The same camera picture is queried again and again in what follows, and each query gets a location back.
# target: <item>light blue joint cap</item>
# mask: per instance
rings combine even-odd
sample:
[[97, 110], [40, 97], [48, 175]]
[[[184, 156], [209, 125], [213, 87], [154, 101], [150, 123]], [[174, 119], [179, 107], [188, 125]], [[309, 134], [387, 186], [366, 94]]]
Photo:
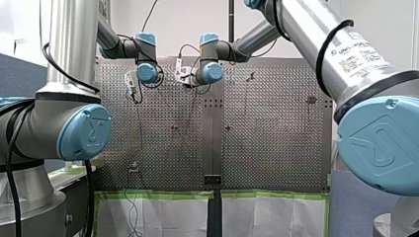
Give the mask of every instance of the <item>light blue joint cap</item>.
[[135, 38], [148, 44], [156, 46], [156, 36], [153, 33], [138, 33]]
[[0, 97], [0, 107], [13, 104], [18, 101], [27, 100], [28, 97]]
[[200, 43], [204, 45], [206, 43], [217, 41], [218, 35], [216, 33], [205, 33], [201, 35]]
[[82, 107], [67, 120], [58, 136], [58, 157], [65, 161], [94, 158], [108, 143], [111, 127], [111, 117], [103, 106]]
[[244, 4], [250, 9], [258, 9], [264, 0], [244, 0]]
[[223, 69], [217, 62], [210, 62], [203, 68], [203, 79], [208, 84], [215, 83], [222, 79]]
[[345, 164], [370, 186], [419, 196], [419, 99], [383, 96], [350, 109], [338, 128]]
[[153, 65], [144, 62], [136, 68], [136, 78], [144, 84], [155, 83], [158, 79], [158, 73]]

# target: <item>green tape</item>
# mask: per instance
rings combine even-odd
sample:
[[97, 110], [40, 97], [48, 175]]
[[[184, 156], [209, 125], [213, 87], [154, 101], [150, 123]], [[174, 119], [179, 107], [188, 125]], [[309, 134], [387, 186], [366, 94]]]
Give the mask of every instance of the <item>green tape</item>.
[[65, 171], [64, 168], [61, 168], [59, 170], [50, 172], [48, 174], [50, 176], [55, 176], [55, 175], [59, 175], [59, 174], [64, 174], [64, 175], [80, 175], [80, 174], [82, 174], [84, 172], [86, 172], [86, 168], [85, 167], [75, 167], [75, 168], [70, 168], [67, 171]]
[[101, 204], [101, 197], [95, 193], [95, 218], [93, 222], [93, 237], [98, 237], [98, 228], [99, 228], [99, 206]]
[[327, 186], [332, 187], [332, 174], [327, 174]]
[[329, 237], [329, 211], [330, 211], [330, 194], [323, 194], [325, 197], [324, 204], [324, 237]]
[[327, 197], [320, 193], [296, 193], [282, 191], [264, 191], [264, 190], [240, 190], [240, 191], [221, 191], [222, 198], [289, 198], [289, 199], [307, 199], [307, 200], [325, 200]]
[[330, 194], [322, 193], [297, 193], [282, 191], [264, 191], [264, 190], [227, 190], [221, 191], [222, 198], [288, 198], [288, 199], [305, 199], [305, 200], [324, 200], [324, 227], [323, 237], [329, 236], [329, 203]]
[[145, 191], [145, 190], [127, 190], [127, 191], [104, 191], [96, 192], [101, 199], [166, 199], [166, 200], [182, 200], [182, 199], [212, 199], [213, 192], [164, 192], [164, 191]]

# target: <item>perforated metal pegboard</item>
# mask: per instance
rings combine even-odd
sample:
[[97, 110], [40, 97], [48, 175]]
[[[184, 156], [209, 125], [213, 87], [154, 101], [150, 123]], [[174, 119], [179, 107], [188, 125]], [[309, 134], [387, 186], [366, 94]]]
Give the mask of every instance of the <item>perforated metal pegboard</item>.
[[226, 74], [222, 187], [326, 187], [332, 104], [305, 61], [261, 58]]
[[[224, 63], [224, 81], [204, 96], [174, 83], [175, 60], [159, 60], [168, 80], [143, 88], [141, 105], [126, 97], [133, 62], [99, 60], [103, 104], [114, 119], [99, 189], [202, 190], [211, 173], [223, 189], [326, 187], [332, 104], [303, 59]], [[129, 173], [134, 161], [139, 170]]]
[[[143, 102], [135, 105], [126, 96], [124, 83], [133, 61], [99, 60], [102, 103], [114, 121], [111, 140], [100, 157], [101, 190], [203, 188], [201, 96], [174, 83], [174, 59], [159, 61], [165, 82], [157, 89], [142, 87]], [[129, 172], [133, 162], [138, 171]]]

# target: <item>label sticker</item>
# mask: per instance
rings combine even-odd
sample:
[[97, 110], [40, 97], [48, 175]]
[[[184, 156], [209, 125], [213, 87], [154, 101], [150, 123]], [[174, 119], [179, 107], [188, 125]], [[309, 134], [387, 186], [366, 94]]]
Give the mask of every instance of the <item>label sticker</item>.
[[376, 69], [391, 67], [387, 61], [360, 34], [355, 39], [328, 49], [331, 64], [341, 74], [357, 80]]

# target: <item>white cloth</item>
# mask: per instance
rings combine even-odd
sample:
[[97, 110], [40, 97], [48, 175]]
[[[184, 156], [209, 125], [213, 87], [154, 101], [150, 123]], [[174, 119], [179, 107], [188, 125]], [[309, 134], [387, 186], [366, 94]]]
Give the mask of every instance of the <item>white cloth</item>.
[[290, 195], [222, 199], [222, 233], [228, 237], [325, 237], [328, 197]]
[[207, 237], [208, 199], [106, 198], [99, 203], [98, 237]]

